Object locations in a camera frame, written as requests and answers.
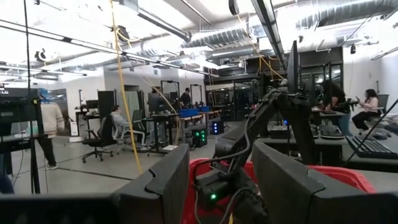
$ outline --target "blue bin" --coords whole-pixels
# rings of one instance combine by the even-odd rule
[[[181,109],[180,118],[188,118],[191,116],[199,115],[199,109]]]
[[[202,106],[202,107],[199,107],[199,110],[201,112],[210,112],[210,107],[209,106]]]

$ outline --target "gray floor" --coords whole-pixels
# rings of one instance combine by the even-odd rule
[[[235,127],[236,123],[228,123],[228,125]],[[192,151],[190,158],[211,157],[214,153],[215,142],[216,138],[210,137],[208,145]],[[43,194],[112,192],[128,183],[128,179],[139,175],[137,163],[131,151],[121,152],[120,155],[115,154],[114,157],[104,155],[103,162],[95,157],[89,157],[87,163],[83,164],[81,156],[90,152],[92,148],[80,143],[68,143],[68,138],[55,138],[53,143],[60,169],[47,171],[43,168],[45,164],[43,152],[37,144],[40,187]],[[147,154],[139,154],[143,170],[147,170],[161,158],[162,156],[157,154],[151,154],[149,157]],[[30,194],[30,151],[13,152],[12,166],[14,170],[12,181],[15,181],[16,193]],[[360,173],[364,174],[379,192],[398,191],[398,174],[372,171],[360,171]]]

